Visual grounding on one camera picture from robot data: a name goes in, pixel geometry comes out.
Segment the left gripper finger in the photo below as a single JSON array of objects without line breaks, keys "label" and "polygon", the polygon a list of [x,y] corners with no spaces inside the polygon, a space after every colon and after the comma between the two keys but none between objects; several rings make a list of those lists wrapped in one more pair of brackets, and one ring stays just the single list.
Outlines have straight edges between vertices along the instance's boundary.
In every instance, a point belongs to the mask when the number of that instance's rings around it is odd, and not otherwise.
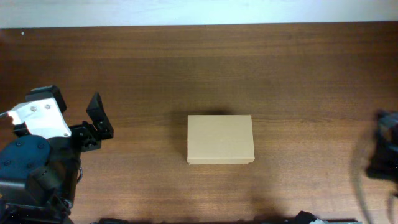
[{"label": "left gripper finger", "polygon": [[54,98],[62,113],[67,109],[61,91],[56,85],[35,88],[25,95],[26,102],[44,100],[47,98]]},{"label": "left gripper finger", "polygon": [[86,113],[93,122],[93,126],[101,140],[112,139],[114,137],[114,129],[105,113],[101,96],[96,92],[91,98]]}]

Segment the cardboard box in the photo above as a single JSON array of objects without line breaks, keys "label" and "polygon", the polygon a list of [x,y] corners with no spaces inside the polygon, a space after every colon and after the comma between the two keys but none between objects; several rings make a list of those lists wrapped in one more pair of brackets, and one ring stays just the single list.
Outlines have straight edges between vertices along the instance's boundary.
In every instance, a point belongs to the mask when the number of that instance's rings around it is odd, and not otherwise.
[{"label": "cardboard box", "polygon": [[190,165],[250,164],[255,160],[250,115],[189,115]]}]

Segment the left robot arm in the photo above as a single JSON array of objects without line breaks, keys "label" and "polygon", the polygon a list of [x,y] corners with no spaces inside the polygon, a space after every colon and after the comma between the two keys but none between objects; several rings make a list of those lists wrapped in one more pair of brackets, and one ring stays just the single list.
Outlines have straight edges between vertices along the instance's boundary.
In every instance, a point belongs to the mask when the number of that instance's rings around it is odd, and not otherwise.
[{"label": "left robot arm", "polygon": [[16,139],[1,150],[1,223],[71,223],[81,154],[114,136],[99,93],[86,113],[91,121],[69,126],[59,87],[35,88],[2,117]]}]

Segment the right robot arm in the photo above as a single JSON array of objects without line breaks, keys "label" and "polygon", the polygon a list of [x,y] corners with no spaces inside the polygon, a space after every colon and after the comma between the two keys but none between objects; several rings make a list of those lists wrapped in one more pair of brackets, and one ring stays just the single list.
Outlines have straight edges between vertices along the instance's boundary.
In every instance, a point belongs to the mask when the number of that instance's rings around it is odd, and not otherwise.
[{"label": "right robot arm", "polygon": [[378,112],[374,140],[375,150],[366,175],[397,185],[397,111]]}]

